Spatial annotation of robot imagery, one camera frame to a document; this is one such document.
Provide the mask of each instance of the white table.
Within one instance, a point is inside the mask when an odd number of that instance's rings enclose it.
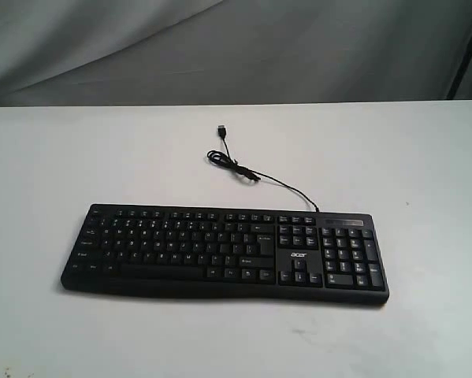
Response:
[[[374,217],[380,309],[64,291],[94,202]],[[0,109],[0,377],[472,376],[472,102]]]

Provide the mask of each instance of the keyboard frame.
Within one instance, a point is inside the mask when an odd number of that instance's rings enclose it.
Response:
[[[274,269],[275,269],[275,284],[260,284],[260,283],[228,283],[222,281],[199,281],[199,280],[164,280],[164,279],[139,279],[128,277],[111,277],[111,276],[75,276],[66,272],[64,268],[61,275],[62,286],[71,291],[85,291],[101,294],[138,296],[138,297],[152,297],[152,298],[276,298],[276,299],[291,299],[291,300],[309,300],[309,301],[327,301],[327,302],[350,302],[367,305],[381,305],[389,298],[388,282],[386,280],[385,267],[381,258],[381,251],[377,241],[377,233],[374,229],[374,222],[369,214],[358,213],[315,213],[308,211],[290,211],[290,210],[270,210],[270,209],[230,209],[230,208],[215,208],[215,207],[181,207],[181,206],[142,206],[142,205],[116,205],[116,204],[93,204],[91,205],[88,214],[93,209],[108,209],[114,213],[118,209],[122,210],[160,210],[165,213],[171,212],[206,212],[219,213],[225,215],[228,213],[248,213],[258,215],[272,215],[274,216],[273,225],[274,232]],[[277,238],[279,237],[278,228],[279,223],[277,218],[279,216],[287,217],[313,217],[316,219],[316,227],[318,229],[318,240],[320,246],[318,251],[321,254],[321,235],[320,228],[325,220],[360,220],[364,225],[360,226],[342,226],[343,228],[368,228],[374,235],[374,242],[376,245],[379,265],[381,267],[381,275],[385,283],[383,291],[361,290],[361,289],[337,289],[325,287],[325,272],[322,271],[322,287],[300,287],[300,286],[285,286],[279,284],[277,270],[277,258],[281,248],[277,245]],[[75,249],[76,241],[80,237],[83,226],[76,237],[73,248],[69,256]],[[321,265],[323,266],[323,257],[321,257]]]

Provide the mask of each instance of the black keyboard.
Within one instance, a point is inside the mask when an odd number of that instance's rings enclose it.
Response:
[[[92,205],[61,281],[70,290],[170,298],[389,297],[366,214]]]

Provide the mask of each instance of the keyboard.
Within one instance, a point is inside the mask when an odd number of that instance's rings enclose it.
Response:
[[[61,282],[168,298],[389,297],[370,215],[261,209],[92,205]]]

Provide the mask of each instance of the spacebar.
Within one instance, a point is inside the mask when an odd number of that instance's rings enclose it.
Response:
[[[200,280],[203,269],[187,266],[122,264],[121,274],[134,278],[162,278],[165,280]]]

